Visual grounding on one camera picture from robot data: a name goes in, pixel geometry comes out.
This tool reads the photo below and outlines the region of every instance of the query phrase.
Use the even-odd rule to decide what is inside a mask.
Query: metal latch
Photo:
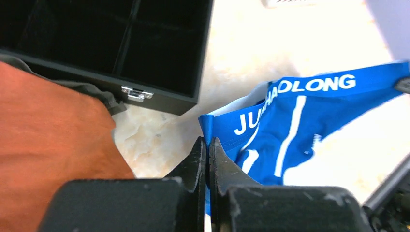
[[[134,102],[143,102],[144,99],[151,99],[154,95],[153,93],[135,90],[127,86],[121,86],[121,92],[126,93],[128,95],[128,100]]]

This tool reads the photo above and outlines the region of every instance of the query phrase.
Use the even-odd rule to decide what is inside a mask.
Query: white stripe
[[[249,152],[249,156],[246,158],[244,163],[242,164],[242,170],[244,173],[248,174],[250,168],[253,166],[253,163],[259,158],[259,153],[256,150],[247,150]]]
[[[255,130],[255,132],[253,133],[253,135],[249,138],[248,142],[241,148],[240,151],[245,150],[245,149],[249,146],[249,144],[252,143],[252,141],[253,141],[253,140],[255,139],[255,137],[256,137],[256,134],[258,133],[258,130],[259,130],[259,123],[258,123],[258,126],[256,127],[256,130]]]
[[[276,167],[274,175],[277,177],[282,176],[283,161],[285,160],[286,152],[288,151],[289,144],[295,138],[297,130],[299,128],[300,117],[302,115],[303,107],[306,103],[306,96],[297,96],[296,106],[292,113],[291,127],[289,128],[288,136],[283,140],[282,145],[280,145],[278,158],[276,159]]]

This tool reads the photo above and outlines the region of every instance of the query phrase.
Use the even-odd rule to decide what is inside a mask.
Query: black box
[[[0,53],[47,78],[181,115],[198,101],[212,3],[0,0]]]

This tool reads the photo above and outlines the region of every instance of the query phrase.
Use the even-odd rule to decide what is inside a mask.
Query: orange cloth
[[[32,232],[72,179],[134,178],[88,95],[0,62],[0,232]]]

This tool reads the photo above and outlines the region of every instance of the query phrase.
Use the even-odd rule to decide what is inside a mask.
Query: blue cloth
[[[407,61],[261,83],[249,95],[199,117],[207,146],[218,137],[226,154],[264,185],[283,185],[286,169],[313,156],[316,142],[399,96]],[[209,190],[206,213],[210,214]]]

